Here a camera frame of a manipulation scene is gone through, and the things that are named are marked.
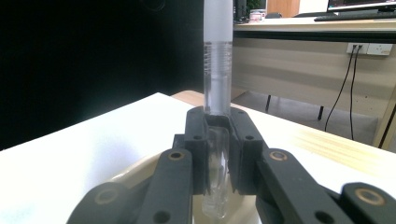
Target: cabinet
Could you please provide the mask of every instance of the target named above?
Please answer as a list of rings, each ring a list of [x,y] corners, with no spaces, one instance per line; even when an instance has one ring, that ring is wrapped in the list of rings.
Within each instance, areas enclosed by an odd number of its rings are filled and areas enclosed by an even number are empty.
[[[299,13],[300,0],[267,0],[267,13],[280,12],[284,18]]]

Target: black curtain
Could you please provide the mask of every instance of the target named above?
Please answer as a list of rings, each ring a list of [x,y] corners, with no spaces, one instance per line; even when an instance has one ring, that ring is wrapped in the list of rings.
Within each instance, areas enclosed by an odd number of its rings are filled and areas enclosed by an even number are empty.
[[[203,88],[203,1],[0,3],[0,149]]]

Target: power cord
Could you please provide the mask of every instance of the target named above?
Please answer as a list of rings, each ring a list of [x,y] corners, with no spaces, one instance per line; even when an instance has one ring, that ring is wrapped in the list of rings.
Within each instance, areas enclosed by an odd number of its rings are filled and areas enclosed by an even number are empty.
[[[353,65],[352,83],[350,84],[350,94],[349,94],[350,95],[349,120],[350,120],[350,134],[352,136],[352,140],[355,140],[355,138],[353,137],[353,125],[352,125],[353,84],[355,83],[356,63],[358,61],[358,55],[360,49],[361,47],[358,47],[358,50],[356,51],[355,64]]]
[[[343,81],[343,85],[341,86],[341,90],[338,93],[337,99],[335,100],[335,103],[332,106],[332,110],[330,111],[330,114],[327,117],[326,124],[324,126],[324,131],[327,132],[327,125],[329,123],[330,116],[332,115],[332,112],[334,111],[335,106],[337,105],[338,100],[340,99],[341,93],[343,92],[344,86],[346,84],[347,76],[349,74],[349,69],[350,69],[350,65],[351,65],[351,62],[352,62],[352,58],[353,58],[353,54],[355,53],[355,49],[358,49],[357,52],[356,52],[355,63],[354,63],[354,68],[353,68],[352,83],[351,83],[351,86],[350,86],[349,120],[350,120],[350,131],[351,131],[352,140],[354,140],[353,125],[352,125],[352,106],[353,106],[353,104],[352,104],[352,100],[353,100],[352,95],[353,94],[352,93],[353,93],[353,83],[355,82],[355,75],[356,75],[356,63],[357,63],[357,60],[358,60],[358,54],[359,54],[360,48],[361,48],[360,46],[356,46],[356,45],[353,46],[352,53],[350,54],[349,63],[348,63],[347,70],[346,70],[346,76],[345,76],[344,81]]]

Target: power outlet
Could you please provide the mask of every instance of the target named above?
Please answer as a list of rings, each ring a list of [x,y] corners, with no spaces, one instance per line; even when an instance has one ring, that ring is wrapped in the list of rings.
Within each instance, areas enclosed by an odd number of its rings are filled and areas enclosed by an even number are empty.
[[[347,44],[347,49],[346,49],[346,53],[352,53],[353,50],[353,46],[359,46],[361,47],[359,49],[359,54],[367,54],[367,49],[369,48],[368,43],[348,43]]]
[[[390,55],[392,44],[370,44],[367,54],[372,55]]]

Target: test tube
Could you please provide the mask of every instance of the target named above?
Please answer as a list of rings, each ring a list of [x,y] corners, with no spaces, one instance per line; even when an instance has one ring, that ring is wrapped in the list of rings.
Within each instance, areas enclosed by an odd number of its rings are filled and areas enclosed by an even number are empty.
[[[233,0],[205,0],[204,111],[210,116],[230,115],[233,57]],[[226,215],[229,132],[209,127],[209,181],[202,210],[212,221]]]
[[[233,58],[233,0],[205,0],[205,112],[230,114]]]

